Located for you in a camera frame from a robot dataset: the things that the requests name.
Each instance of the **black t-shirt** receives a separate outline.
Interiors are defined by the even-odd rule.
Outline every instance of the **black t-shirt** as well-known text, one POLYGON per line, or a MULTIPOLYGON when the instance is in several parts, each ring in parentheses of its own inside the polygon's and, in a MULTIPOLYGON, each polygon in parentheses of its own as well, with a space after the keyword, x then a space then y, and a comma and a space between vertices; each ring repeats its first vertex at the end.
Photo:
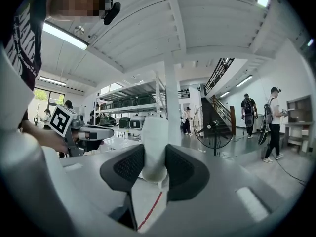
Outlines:
MULTIPOLYGON (((90 123, 93 124, 93 118, 94 118, 94 110, 90 112, 90 123)), ((100 117, 95 118, 95 124, 100 124, 100 117)))
POLYGON ((33 91, 41 68, 41 34, 46 18, 46 0, 21 0, 13 18, 11 33, 4 36, 4 47, 16 72, 33 91))
MULTIPOLYGON (((254 106, 256 104, 255 100, 253 100, 252 98, 250 99, 250 104, 251 106, 254 106)), ((244 107, 246 104, 246 100, 244 99, 242 102, 241 102, 241 107, 244 107)))

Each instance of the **staircase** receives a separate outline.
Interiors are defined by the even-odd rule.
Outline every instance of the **staircase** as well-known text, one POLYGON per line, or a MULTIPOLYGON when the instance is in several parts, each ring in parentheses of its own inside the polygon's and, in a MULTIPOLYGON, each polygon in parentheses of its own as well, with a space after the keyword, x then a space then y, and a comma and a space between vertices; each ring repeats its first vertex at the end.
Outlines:
POLYGON ((210 101, 206 98, 202 98, 202 110, 203 110, 203 126, 206 127, 212 121, 218 121, 217 131, 223 135, 233 134, 236 135, 236 119, 235 110, 231 106, 231 110, 228 110, 215 96, 210 101))

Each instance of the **white sneaker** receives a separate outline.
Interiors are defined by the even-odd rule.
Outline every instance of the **white sneaker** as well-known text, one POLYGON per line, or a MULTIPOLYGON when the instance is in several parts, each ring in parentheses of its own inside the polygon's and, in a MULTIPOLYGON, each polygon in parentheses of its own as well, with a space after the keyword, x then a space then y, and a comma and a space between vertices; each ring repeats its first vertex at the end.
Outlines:
POLYGON ((280 153, 278 156, 276 156, 276 160, 282 158, 284 156, 284 154, 280 153))
POLYGON ((262 159, 266 163, 272 163, 273 161, 268 157, 268 158, 263 158, 262 159))

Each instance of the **cap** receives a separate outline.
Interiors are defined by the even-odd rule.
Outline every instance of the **cap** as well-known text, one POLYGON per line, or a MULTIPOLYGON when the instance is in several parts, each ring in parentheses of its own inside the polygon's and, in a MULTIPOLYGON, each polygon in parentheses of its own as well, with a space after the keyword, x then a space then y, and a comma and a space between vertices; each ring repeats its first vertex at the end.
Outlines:
POLYGON ((279 89, 278 87, 272 87, 271 93, 272 93, 272 92, 278 92, 278 93, 280 93, 280 92, 282 92, 282 90, 279 89))

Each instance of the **floor fan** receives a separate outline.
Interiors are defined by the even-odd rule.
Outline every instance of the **floor fan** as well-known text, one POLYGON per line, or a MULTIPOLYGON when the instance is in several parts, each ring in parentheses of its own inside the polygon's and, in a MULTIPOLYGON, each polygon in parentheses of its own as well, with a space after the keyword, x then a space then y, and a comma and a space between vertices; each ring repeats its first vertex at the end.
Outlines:
POLYGON ((225 122, 211 111, 197 110, 193 119, 193 129, 197 139, 206 147, 217 150, 226 146, 233 138, 233 134, 225 122))

